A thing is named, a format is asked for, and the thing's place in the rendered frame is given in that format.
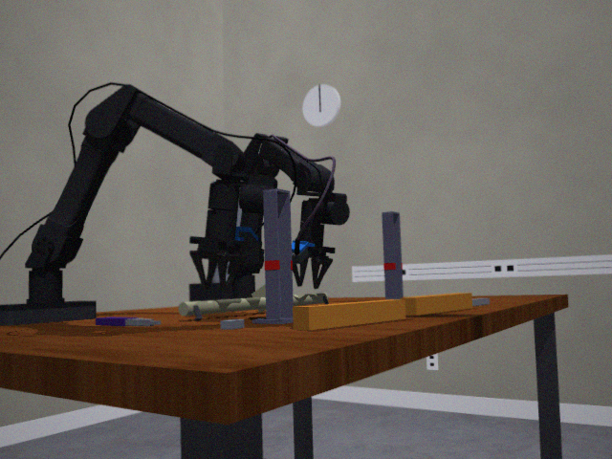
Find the tan wooden block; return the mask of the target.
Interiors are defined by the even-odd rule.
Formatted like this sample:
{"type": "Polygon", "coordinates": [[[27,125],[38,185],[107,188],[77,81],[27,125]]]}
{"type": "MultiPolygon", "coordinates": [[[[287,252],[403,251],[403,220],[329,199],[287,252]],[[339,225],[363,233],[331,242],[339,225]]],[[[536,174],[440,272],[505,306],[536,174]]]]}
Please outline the tan wooden block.
{"type": "Polygon", "coordinates": [[[317,330],[398,319],[405,319],[405,299],[293,307],[294,330],[317,330]]]}
{"type": "Polygon", "coordinates": [[[401,299],[405,299],[405,314],[407,316],[420,316],[472,308],[471,293],[444,294],[441,296],[422,295],[401,297],[401,299]]]}

